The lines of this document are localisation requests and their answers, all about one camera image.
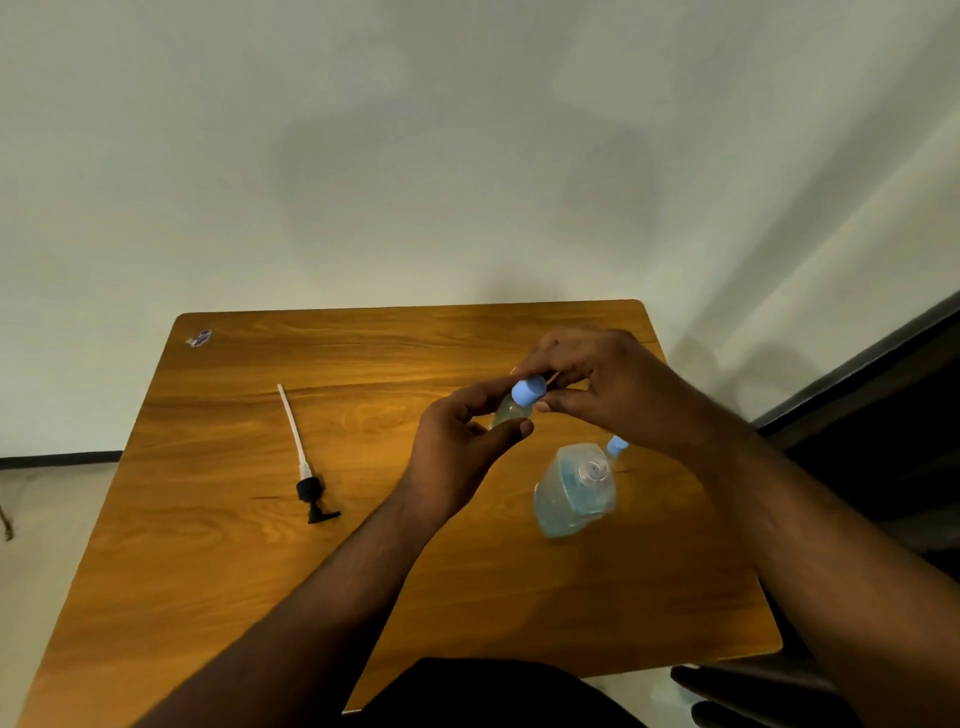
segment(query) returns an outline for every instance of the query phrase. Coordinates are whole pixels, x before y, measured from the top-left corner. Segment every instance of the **small plastic bottle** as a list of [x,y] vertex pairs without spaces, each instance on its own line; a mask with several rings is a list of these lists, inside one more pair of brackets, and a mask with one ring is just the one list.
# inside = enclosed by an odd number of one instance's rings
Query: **small plastic bottle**
[[534,512],[548,539],[569,536],[616,507],[612,463],[627,447],[613,437],[607,452],[594,443],[557,450],[542,480],[534,488]]
[[511,393],[503,398],[500,406],[493,415],[492,427],[496,427],[506,420],[530,417],[534,411],[534,402],[546,394],[546,379],[542,376],[531,376],[521,379],[514,385]]

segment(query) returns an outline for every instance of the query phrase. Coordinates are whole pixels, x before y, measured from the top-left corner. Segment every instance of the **black baseboard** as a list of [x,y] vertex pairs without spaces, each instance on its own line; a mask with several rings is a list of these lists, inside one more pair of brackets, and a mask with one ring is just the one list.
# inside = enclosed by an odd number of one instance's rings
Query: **black baseboard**
[[0,457],[0,471],[24,468],[59,468],[66,465],[90,465],[91,463],[116,463],[120,461],[121,449],[99,452],[64,452],[59,455],[26,455],[24,457]]

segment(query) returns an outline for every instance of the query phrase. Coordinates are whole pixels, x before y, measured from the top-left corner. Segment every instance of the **wood grain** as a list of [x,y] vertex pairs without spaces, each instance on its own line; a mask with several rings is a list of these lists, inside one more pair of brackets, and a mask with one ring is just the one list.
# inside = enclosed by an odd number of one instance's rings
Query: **wood grain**
[[[20,725],[120,726],[293,589],[392,488],[432,400],[510,371],[558,324],[631,330],[636,301],[191,313],[174,323]],[[208,343],[185,340],[211,328]],[[343,517],[308,526],[282,383]],[[544,539],[532,492],[602,431],[537,415],[414,567],[350,701],[424,655],[537,660],[581,676],[770,652],[746,558],[678,464],[628,449],[619,502]]]

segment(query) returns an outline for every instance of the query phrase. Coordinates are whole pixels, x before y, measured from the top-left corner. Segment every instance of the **blue liquid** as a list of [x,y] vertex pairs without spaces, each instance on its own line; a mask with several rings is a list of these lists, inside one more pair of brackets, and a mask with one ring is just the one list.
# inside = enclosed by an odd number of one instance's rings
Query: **blue liquid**
[[548,539],[576,533],[615,507],[610,459],[593,443],[560,448],[534,489],[534,512]]
[[529,407],[521,407],[514,401],[513,397],[507,395],[497,408],[496,414],[493,415],[493,423],[490,426],[496,427],[507,420],[522,420],[530,417],[533,412],[534,407],[532,404]]

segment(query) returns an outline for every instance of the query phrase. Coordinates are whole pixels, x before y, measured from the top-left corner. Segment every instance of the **blue bottle cap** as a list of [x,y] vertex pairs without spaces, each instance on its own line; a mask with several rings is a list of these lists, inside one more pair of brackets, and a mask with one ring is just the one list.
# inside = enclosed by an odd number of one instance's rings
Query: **blue bottle cap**
[[616,458],[616,456],[623,452],[628,445],[630,445],[630,443],[628,443],[622,437],[613,435],[613,437],[611,437],[610,441],[607,443],[607,453],[610,455],[610,457]]
[[521,407],[529,407],[546,394],[546,379],[542,376],[521,379],[514,385],[510,394]]

